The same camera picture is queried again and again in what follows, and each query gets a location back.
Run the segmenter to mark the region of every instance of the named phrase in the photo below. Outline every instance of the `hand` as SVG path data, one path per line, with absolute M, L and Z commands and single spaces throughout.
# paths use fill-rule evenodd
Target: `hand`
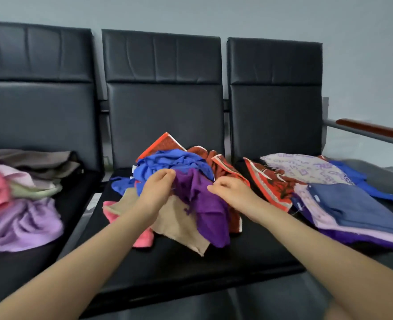
M 267 206 L 267 202 L 259 198 L 251 188 L 235 177 L 219 177 L 207 189 L 240 211 L 251 220 L 258 222 L 258 215 Z
M 171 194 L 171 186 L 176 178 L 176 172 L 172 169 L 160 169 L 149 177 L 143 187 L 142 193 L 137 200 L 149 214 L 156 216 Z

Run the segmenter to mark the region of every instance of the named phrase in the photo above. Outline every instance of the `white wall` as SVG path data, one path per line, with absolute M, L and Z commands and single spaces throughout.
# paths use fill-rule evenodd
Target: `white wall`
M 322 42 L 329 118 L 393 127 L 393 0 L 0 0 L 0 21 L 92 28 L 99 58 L 101 28 L 220 36 L 224 81 L 227 37 Z M 393 145 L 329 128 L 340 152 L 393 166 Z

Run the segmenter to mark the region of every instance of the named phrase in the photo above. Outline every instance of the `white cloth with purple pattern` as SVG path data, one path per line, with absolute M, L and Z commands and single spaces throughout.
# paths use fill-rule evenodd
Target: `white cloth with purple pattern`
M 277 153 L 260 158 L 273 169 L 284 170 L 284 175 L 305 183 L 355 185 L 337 166 L 309 155 Z

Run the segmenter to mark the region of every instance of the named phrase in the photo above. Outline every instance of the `forearm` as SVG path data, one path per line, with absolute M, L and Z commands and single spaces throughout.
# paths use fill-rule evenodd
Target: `forearm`
M 354 319 L 393 319 L 393 271 L 263 202 L 266 227 Z
M 0 303 L 0 319 L 77 319 L 150 226 L 145 208 L 125 212 Z

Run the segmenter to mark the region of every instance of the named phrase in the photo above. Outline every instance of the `folded purple cloth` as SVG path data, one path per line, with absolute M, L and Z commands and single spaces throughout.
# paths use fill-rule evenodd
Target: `folded purple cloth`
M 301 214 L 311 223 L 314 224 L 312 215 L 310 211 L 307 209 L 306 205 L 303 203 L 303 201 L 300 199 L 300 197 L 296 194 L 292 194 L 291 201 L 293 202 L 293 205 L 299 209 Z M 358 233 L 354 232 L 346 232 L 346 231 L 339 231 L 339 230 L 329 230 L 329 229 L 319 229 L 318 231 L 327 237 L 330 237 L 338 242 L 341 242 L 342 244 L 351 244 L 354 242 L 371 242 L 373 244 L 393 249 L 393 242 L 388 242 L 386 240 L 382 240 L 379 238 L 375 238 L 372 236 L 368 235 L 360 235 Z
M 52 198 L 15 199 L 0 212 L 0 251 L 17 252 L 45 245 L 63 234 Z
M 189 168 L 187 172 L 176 170 L 174 194 L 189 205 L 188 213 L 196 213 L 198 232 L 215 247 L 221 248 L 231 243 L 228 206 L 207 190 L 211 184 L 213 182 L 195 168 Z

